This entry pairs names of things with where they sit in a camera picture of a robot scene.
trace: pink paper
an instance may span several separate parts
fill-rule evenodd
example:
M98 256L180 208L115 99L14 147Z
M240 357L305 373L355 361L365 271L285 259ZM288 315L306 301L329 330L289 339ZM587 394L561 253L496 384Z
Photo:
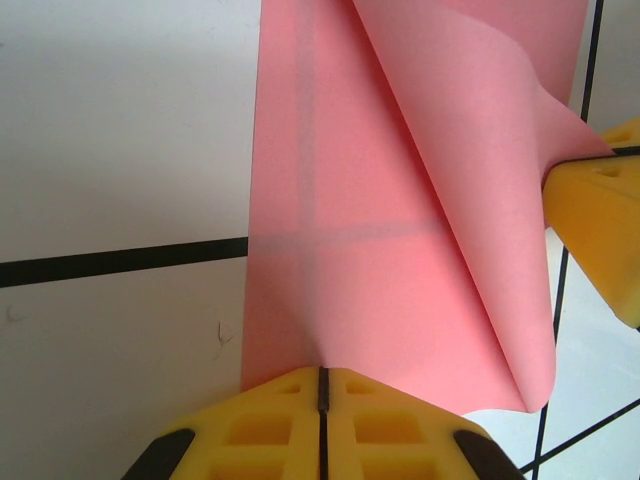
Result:
M458 413L537 410L541 179L609 151L556 99L584 2L354 3L263 2L243 385L323 364Z

